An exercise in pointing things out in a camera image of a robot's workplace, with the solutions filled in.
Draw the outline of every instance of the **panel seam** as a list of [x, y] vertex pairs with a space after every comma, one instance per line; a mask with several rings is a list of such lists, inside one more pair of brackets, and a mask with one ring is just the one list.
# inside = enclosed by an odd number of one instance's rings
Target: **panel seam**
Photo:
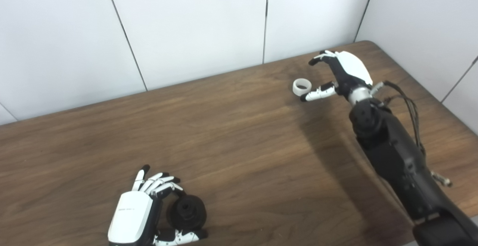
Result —
[[265, 13], [265, 20], [264, 20], [264, 45], [263, 45], [263, 64], [266, 55], [266, 31], [267, 31], [267, 15], [269, 12], [269, 0], [266, 0], [266, 13]]
[[367, 12], [367, 8], [369, 7], [370, 0], [367, 0], [367, 5], [365, 5], [365, 10], [363, 10], [362, 18], [360, 20], [359, 27], [357, 28], [357, 33], [355, 33], [354, 43], [357, 41], [357, 36], [359, 35], [360, 27], [362, 26], [363, 18], [365, 17], [365, 13]]
[[130, 48], [131, 55], [133, 55], [134, 64], [136, 64], [136, 68], [138, 69], [138, 72], [140, 73], [143, 86], [145, 86], [145, 90], [148, 91], [148, 87], [146, 86], [145, 79], [143, 78], [143, 74], [141, 73], [140, 66], [138, 65], [138, 61], [136, 60], [136, 56], [134, 55], [133, 48], [131, 47], [130, 40], [128, 39], [128, 35], [126, 34], [126, 30], [124, 29], [123, 22], [121, 21], [120, 14], [118, 13], [118, 9], [116, 8], [115, 1], [111, 0], [111, 3], [113, 3], [113, 7], [115, 8], [116, 16], [118, 17], [119, 24], [121, 25], [121, 29], [123, 30], [124, 36], [126, 38], [126, 42], [128, 43], [128, 47]]
[[471, 70], [471, 68], [475, 65], [475, 63], [478, 61], [478, 56], [473, 60], [473, 62], [471, 62], [471, 65], [470, 67], [468, 67], [468, 69], [466, 69], [465, 73], [460, 77], [460, 79], [458, 79], [458, 81], [454, 84], [454, 86], [450, 89], [450, 91], [445, 95], [445, 97], [442, 99], [442, 101], [440, 101], [442, 104], [443, 102], [447, 99], [447, 97], [451, 94], [451, 92], [453, 91], [453, 89], [456, 88], [456, 86], [458, 86], [458, 84], [461, 82], [461, 80], [463, 80], [463, 78], [466, 76], [466, 74]]
[[0, 103], [0, 106], [1, 106], [2, 108], [4, 108], [4, 109], [7, 111], [7, 113], [9, 113], [15, 120], [19, 121], [19, 120], [17, 119], [17, 117], [15, 117], [15, 115], [13, 115], [13, 113], [11, 113], [11, 112], [7, 109], [7, 107], [5, 107], [2, 103]]

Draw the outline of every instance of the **wooden tabletop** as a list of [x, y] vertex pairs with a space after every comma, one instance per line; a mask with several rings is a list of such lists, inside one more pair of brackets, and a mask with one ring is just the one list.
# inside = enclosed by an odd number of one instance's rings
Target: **wooden tabletop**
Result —
[[[478, 138], [373, 43], [334, 50], [416, 101], [429, 167], [478, 214]], [[348, 102], [292, 93], [297, 78], [333, 79], [326, 64], [307, 65], [316, 54], [1, 126], [0, 244], [107, 245], [116, 203], [143, 164], [205, 202], [209, 238], [192, 245], [411, 241], [411, 222], [355, 142]], [[404, 103], [391, 108], [411, 131]]]

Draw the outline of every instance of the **robotic hand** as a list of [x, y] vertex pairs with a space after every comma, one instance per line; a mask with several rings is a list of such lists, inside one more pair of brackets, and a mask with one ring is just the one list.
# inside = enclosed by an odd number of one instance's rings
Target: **robotic hand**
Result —
[[[432, 172], [426, 165], [425, 148], [418, 132], [415, 103], [396, 84], [383, 81], [372, 87], [367, 68], [349, 52], [323, 51], [309, 61], [313, 66], [326, 62], [336, 82], [320, 86], [301, 96], [304, 102], [344, 96], [351, 104], [349, 119], [365, 156], [376, 173], [386, 180], [409, 217], [416, 222], [413, 235], [420, 246], [478, 246], [478, 227], [443, 193], [437, 185], [451, 181]], [[380, 101], [375, 93], [390, 86], [399, 95]], [[388, 103], [405, 100], [410, 112], [415, 141], [395, 117]]]
[[[338, 94], [345, 96], [349, 102], [354, 102], [357, 101], [357, 98], [369, 95], [368, 89], [372, 86], [372, 78], [363, 62], [354, 54], [346, 51], [330, 52], [325, 50], [311, 59], [309, 65], [314, 66], [321, 61], [329, 64], [337, 81], [330, 81], [319, 86], [316, 91], [302, 95], [301, 101], [308, 102]], [[358, 85], [364, 85], [364, 88], [353, 90]]]
[[[203, 202], [196, 196], [186, 195], [177, 183], [179, 178], [158, 173], [144, 180], [150, 166], [138, 172], [133, 189], [123, 193], [109, 226], [110, 246], [174, 246], [199, 239], [208, 234], [202, 230], [206, 220]], [[173, 228], [157, 230], [163, 199], [175, 193], [179, 199], [168, 211]]]

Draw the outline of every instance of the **black object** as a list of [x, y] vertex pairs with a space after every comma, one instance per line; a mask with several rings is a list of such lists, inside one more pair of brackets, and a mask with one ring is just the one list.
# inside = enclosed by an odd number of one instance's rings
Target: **black object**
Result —
[[178, 198], [168, 210], [168, 220], [178, 230], [196, 231], [206, 222], [206, 208], [203, 201], [193, 195]]
[[[320, 62], [312, 59], [309, 65]], [[336, 57], [323, 57], [337, 79], [336, 92], [348, 95], [365, 82], [347, 74]], [[349, 114], [357, 142], [376, 173], [396, 193], [412, 220], [423, 221], [413, 228], [420, 246], [478, 246], [478, 227], [443, 193], [426, 166], [425, 148], [418, 133], [416, 105], [395, 84], [412, 117], [415, 142], [387, 103], [372, 98], [355, 103]]]

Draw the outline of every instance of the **white robotic hand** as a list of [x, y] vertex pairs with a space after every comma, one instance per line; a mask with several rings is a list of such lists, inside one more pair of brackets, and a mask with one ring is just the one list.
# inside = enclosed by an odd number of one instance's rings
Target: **white robotic hand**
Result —
[[[206, 218], [202, 201], [198, 197], [186, 195], [184, 189], [177, 185], [179, 178], [168, 173], [158, 173], [145, 181], [149, 168], [149, 165], [143, 166], [136, 176], [133, 189], [121, 195], [109, 226], [109, 245], [174, 246], [207, 237], [207, 233], [201, 230]], [[162, 200], [171, 193], [180, 197], [171, 208], [171, 224], [174, 228], [158, 231]]]
[[311, 59], [309, 65], [313, 66], [321, 61], [329, 64], [337, 81], [330, 81], [315, 91], [302, 95], [302, 101], [308, 102], [338, 94], [345, 96], [352, 103], [357, 98], [363, 98], [369, 94], [372, 78], [370, 78], [367, 68], [358, 57], [346, 51], [330, 52], [325, 50]]

